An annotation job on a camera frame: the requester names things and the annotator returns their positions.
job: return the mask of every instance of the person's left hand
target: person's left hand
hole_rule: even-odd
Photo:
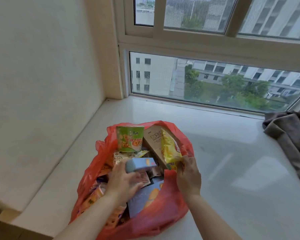
[[[126,160],[121,160],[112,169],[104,197],[110,197],[115,203],[115,208],[124,206],[142,188],[143,182],[145,180],[141,178],[140,173],[126,173]]]

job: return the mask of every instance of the green instant noodle cup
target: green instant noodle cup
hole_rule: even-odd
[[[144,126],[117,126],[118,151],[141,151]]]

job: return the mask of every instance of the red plastic bag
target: red plastic bag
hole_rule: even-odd
[[[191,142],[173,123],[153,121],[139,125],[143,125],[147,129],[154,124],[167,127],[172,131],[181,143],[180,151],[182,155],[194,156]],[[98,155],[94,157],[89,167],[84,171],[77,189],[78,199],[72,210],[69,224],[76,219],[79,207],[98,177],[102,166],[107,161],[113,160],[113,153],[118,146],[116,126],[132,125],[134,124],[120,123],[110,126],[107,128],[108,136],[105,140],[96,141]],[[103,229],[97,239],[131,239],[157,235],[184,217],[188,212],[188,207],[178,190],[176,176],[175,171],[165,170],[163,186],[152,204],[126,223],[114,229]]]

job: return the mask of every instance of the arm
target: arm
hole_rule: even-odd
[[[84,211],[75,221],[65,227],[55,240],[95,240],[114,209],[123,206],[143,186],[132,182],[142,181],[139,173],[126,173],[126,161],[120,161],[112,170],[104,196]]]
[[[177,185],[204,240],[242,240],[201,197],[201,174],[194,157],[183,156],[177,164]]]

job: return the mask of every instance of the blue box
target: blue box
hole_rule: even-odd
[[[126,172],[143,173],[156,166],[157,165],[152,157],[133,157],[131,160],[126,162]]]
[[[144,208],[148,207],[159,194],[163,181],[149,185],[137,191],[134,197],[128,201],[130,218],[136,216]]]

